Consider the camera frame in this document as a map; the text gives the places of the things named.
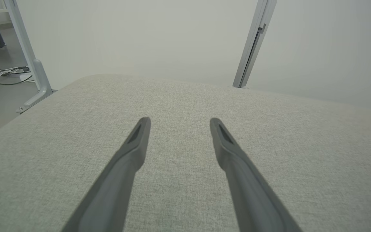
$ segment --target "fabric surface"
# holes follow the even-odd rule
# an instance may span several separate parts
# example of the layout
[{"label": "fabric surface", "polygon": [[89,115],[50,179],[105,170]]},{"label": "fabric surface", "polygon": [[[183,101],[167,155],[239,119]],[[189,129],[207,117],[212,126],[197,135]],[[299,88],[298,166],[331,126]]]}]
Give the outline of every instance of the fabric surface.
[{"label": "fabric surface", "polygon": [[0,231],[59,231],[151,118],[125,231],[238,231],[218,117],[304,231],[371,231],[371,110],[119,75],[82,78],[0,129]]}]

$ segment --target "metal frame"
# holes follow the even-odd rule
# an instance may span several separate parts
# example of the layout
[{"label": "metal frame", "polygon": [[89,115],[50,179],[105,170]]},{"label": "metal frame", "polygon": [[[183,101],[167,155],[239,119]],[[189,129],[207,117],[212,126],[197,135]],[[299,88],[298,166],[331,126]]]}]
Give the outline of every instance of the metal frame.
[{"label": "metal frame", "polygon": [[253,22],[233,82],[233,86],[236,88],[246,87],[276,4],[277,0],[259,0],[257,2]]},{"label": "metal frame", "polygon": [[4,0],[4,1],[8,9],[12,25],[14,26],[16,35],[18,37],[19,44],[21,45],[25,59],[27,60],[29,68],[34,76],[35,84],[37,85],[38,88],[37,95],[31,97],[31,99],[25,102],[23,106],[19,107],[16,110],[17,113],[22,113],[28,110],[33,105],[37,104],[42,99],[52,94],[52,89],[48,81],[47,75],[45,74],[42,63],[35,58],[35,54],[34,51],[32,50],[31,42],[25,30],[25,25],[24,22],[22,21],[16,0]]}]

